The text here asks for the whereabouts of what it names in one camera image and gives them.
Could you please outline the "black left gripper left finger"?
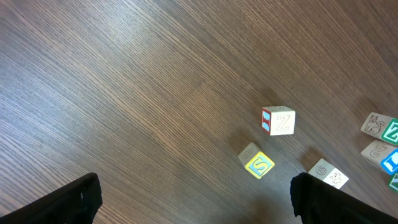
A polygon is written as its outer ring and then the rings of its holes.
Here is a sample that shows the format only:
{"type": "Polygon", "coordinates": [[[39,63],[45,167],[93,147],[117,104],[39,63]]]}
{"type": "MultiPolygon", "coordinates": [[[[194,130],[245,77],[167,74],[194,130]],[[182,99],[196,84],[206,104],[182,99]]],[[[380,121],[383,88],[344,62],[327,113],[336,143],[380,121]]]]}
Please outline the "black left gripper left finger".
{"type": "Polygon", "coordinates": [[[1,217],[1,223],[92,224],[102,203],[99,177],[91,172],[1,217]]]}

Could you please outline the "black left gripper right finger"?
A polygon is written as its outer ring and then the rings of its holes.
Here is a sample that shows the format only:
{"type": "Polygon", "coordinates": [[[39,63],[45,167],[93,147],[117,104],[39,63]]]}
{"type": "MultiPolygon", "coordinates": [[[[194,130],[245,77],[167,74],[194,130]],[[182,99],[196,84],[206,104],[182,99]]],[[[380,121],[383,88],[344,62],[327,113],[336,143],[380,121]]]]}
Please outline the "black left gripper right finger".
{"type": "Polygon", "coordinates": [[[302,172],[290,182],[294,215],[303,224],[397,224],[394,218],[302,172]]]}

